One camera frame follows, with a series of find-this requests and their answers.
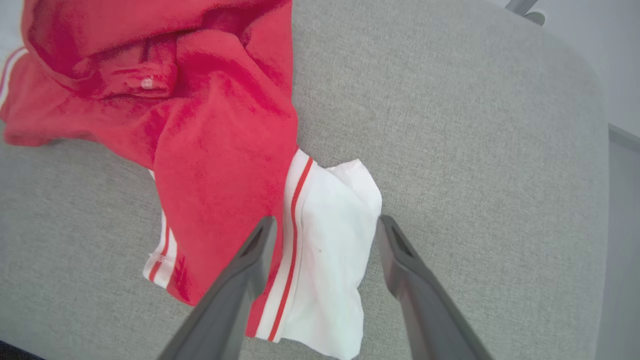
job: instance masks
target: gray upholstery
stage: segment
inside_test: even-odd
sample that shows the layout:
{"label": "gray upholstery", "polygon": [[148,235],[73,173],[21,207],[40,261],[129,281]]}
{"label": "gray upholstery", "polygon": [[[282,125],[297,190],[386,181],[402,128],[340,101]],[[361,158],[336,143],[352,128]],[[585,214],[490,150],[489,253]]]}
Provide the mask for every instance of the gray upholstery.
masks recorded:
{"label": "gray upholstery", "polygon": [[[607,121],[559,40],[486,1],[295,0],[294,104],[321,165],[360,158],[498,359],[591,359]],[[0,145],[0,340],[48,360],[152,359],[189,308],[144,280],[154,184],[101,145]],[[406,359],[377,249],[360,359]],[[321,359],[249,339],[242,359]]]}

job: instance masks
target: white cloth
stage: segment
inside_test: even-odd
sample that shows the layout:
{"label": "white cloth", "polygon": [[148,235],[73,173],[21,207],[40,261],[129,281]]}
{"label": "white cloth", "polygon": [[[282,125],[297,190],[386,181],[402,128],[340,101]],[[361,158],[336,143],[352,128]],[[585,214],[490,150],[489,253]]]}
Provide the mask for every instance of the white cloth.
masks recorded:
{"label": "white cloth", "polygon": [[[300,174],[306,163],[310,166],[305,177]],[[364,326],[358,285],[369,260],[381,207],[380,191],[360,160],[324,169],[298,151],[285,189],[285,249],[280,266],[283,276],[278,272],[269,293],[258,328],[259,338],[296,340],[341,360],[358,355]],[[292,245],[292,224],[287,223],[292,219],[292,210],[298,233],[293,270],[292,248],[287,249],[287,244]],[[274,304],[286,297],[280,292],[278,278],[282,283],[284,274],[290,271],[293,279],[288,296],[292,299],[285,298],[280,321],[283,325],[270,339],[273,316],[268,309],[274,309]]]}

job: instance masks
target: red stripe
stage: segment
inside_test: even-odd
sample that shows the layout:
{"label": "red stripe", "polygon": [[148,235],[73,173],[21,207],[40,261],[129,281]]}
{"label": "red stripe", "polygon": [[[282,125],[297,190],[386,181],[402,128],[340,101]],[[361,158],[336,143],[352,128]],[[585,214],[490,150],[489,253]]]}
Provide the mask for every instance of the red stripe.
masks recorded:
{"label": "red stripe", "polygon": [[307,160],[307,165],[305,166],[305,169],[302,172],[300,179],[298,180],[296,191],[293,193],[293,199],[291,200],[291,221],[293,222],[293,252],[291,254],[291,265],[289,266],[289,276],[287,278],[287,284],[284,286],[284,292],[282,293],[282,299],[280,300],[280,307],[278,308],[278,313],[276,314],[276,320],[273,322],[273,327],[271,328],[269,341],[273,341],[276,336],[276,332],[278,332],[278,326],[280,326],[280,320],[282,319],[284,306],[287,303],[289,290],[291,289],[291,283],[293,282],[293,270],[296,267],[296,256],[298,255],[298,226],[296,225],[296,203],[298,202],[300,191],[302,190],[302,186],[305,184],[307,174],[309,173],[311,164],[313,164],[313,162],[314,160],[309,157],[309,160]]}
{"label": "red stripe", "polygon": [[4,63],[4,69],[2,70],[2,77],[0,78],[0,96],[2,96],[2,89],[4,89],[4,79],[6,78],[6,73],[7,70],[9,70],[9,63],[11,62],[11,60],[13,59],[13,57],[20,52],[22,49],[24,49],[24,46],[19,47],[18,49],[14,50],[9,57],[6,59],[6,63]]}
{"label": "red stripe", "polygon": [[171,229],[169,228],[169,224],[166,225],[166,231],[164,232],[164,247],[162,249],[162,252],[160,253],[160,258],[156,261],[156,263],[154,264],[154,267],[151,269],[151,272],[149,273],[149,280],[151,282],[154,282],[154,279],[156,278],[156,273],[158,272],[158,269],[160,269],[160,265],[162,264],[162,258],[166,256],[166,253],[169,251],[169,231]]}

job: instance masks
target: white stripe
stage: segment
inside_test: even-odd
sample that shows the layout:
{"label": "white stripe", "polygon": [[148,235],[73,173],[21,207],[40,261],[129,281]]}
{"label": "white stripe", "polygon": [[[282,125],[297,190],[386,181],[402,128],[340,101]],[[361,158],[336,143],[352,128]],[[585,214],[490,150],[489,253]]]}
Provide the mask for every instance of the white stripe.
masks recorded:
{"label": "white stripe", "polygon": [[[13,55],[13,58],[9,59],[9,62],[5,65],[6,75],[4,77],[4,84],[2,84],[2,89],[0,89],[0,108],[3,107],[4,102],[6,101],[7,95],[9,94],[9,79],[11,78],[11,72],[13,70],[13,66],[15,65],[15,63],[18,62],[18,60],[23,55],[25,55],[28,52],[29,51],[27,51],[27,49],[21,49],[20,51],[15,53]],[[4,71],[5,67],[3,67],[2,70],[0,70],[0,78],[2,77],[2,71]]]}
{"label": "white stripe", "polygon": [[[151,176],[156,179],[153,171],[149,170]],[[164,242],[166,241],[166,215],[164,211],[162,211],[162,226],[160,232],[160,242],[156,249],[149,254],[149,259],[145,264],[144,269],[142,270],[142,275],[150,280],[150,274],[153,267],[156,265],[158,261],[160,261],[160,267],[156,272],[156,276],[154,277],[154,284],[162,286],[166,289],[169,285],[169,281],[171,280],[171,275],[173,273],[173,269],[175,268],[175,258],[178,253],[178,244],[175,241],[175,237],[173,235],[173,231],[169,228],[169,248],[167,249],[166,255],[162,256],[162,250],[164,250]]]}
{"label": "white stripe", "polygon": [[[294,192],[296,191],[296,187],[298,185],[298,181],[302,173],[304,172],[305,166],[307,165],[307,161],[309,156],[298,150],[296,155],[293,157],[291,161],[291,166],[289,167],[289,173],[287,174],[287,179],[285,181],[285,194],[284,194],[284,214],[283,220],[284,223],[282,234],[282,260],[280,262],[280,267],[278,268],[278,272],[276,274],[276,278],[273,281],[273,286],[271,287],[271,291],[267,297],[267,301],[264,305],[264,310],[262,312],[262,316],[260,317],[260,324],[258,324],[258,329],[255,333],[255,336],[260,339],[269,339],[269,335],[271,335],[271,330],[273,328],[273,324],[276,319],[276,315],[278,314],[278,309],[280,308],[280,303],[282,301],[282,297],[285,296],[284,288],[287,283],[287,278],[289,277],[289,270],[291,268],[291,259],[293,253],[293,222],[291,221],[291,202],[293,200]],[[300,194],[298,195],[298,202],[296,204],[296,225],[298,227],[298,248],[296,249],[296,264],[294,266],[293,278],[291,282],[291,287],[289,289],[289,296],[287,297],[287,302],[284,307],[284,311],[282,313],[282,317],[280,319],[280,324],[278,326],[278,330],[276,331],[276,335],[273,339],[274,342],[280,341],[280,337],[282,331],[284,329],[284,325],[287,322],[287,314],[289,313],[289,308],[291,307],[291,303],[293,302],[294,294],[296,293],[296,285],[298,283],[298,272],[300,269],[300,260],[301,250],[302,250],[302,223],[301,223],[301,211],[302,204],[304,203],[304,199],[306,197],[306,189],[309,188],[308,184],[310,182],[310,178],[313,176],[312,171],[315,166],[315,162],[312,165],[311,170],[307,174],[307,178],[305,180],[305,184],[303,185]]]}

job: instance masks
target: clothing pile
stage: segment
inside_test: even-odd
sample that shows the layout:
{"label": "clothing pile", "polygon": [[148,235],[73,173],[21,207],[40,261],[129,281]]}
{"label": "clothing pile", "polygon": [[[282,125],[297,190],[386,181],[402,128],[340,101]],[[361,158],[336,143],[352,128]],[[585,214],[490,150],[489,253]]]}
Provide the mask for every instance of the clothing pile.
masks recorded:
{"label": "clothing pile", "polygon": [[91,140],[149,169],[163,215],[147,279],[194,306],[276,216],[246,335],[359,353],[381,195],[358,160],[324,169],[296,144],[291,0],[25,0],[21,30],[5,141]]}

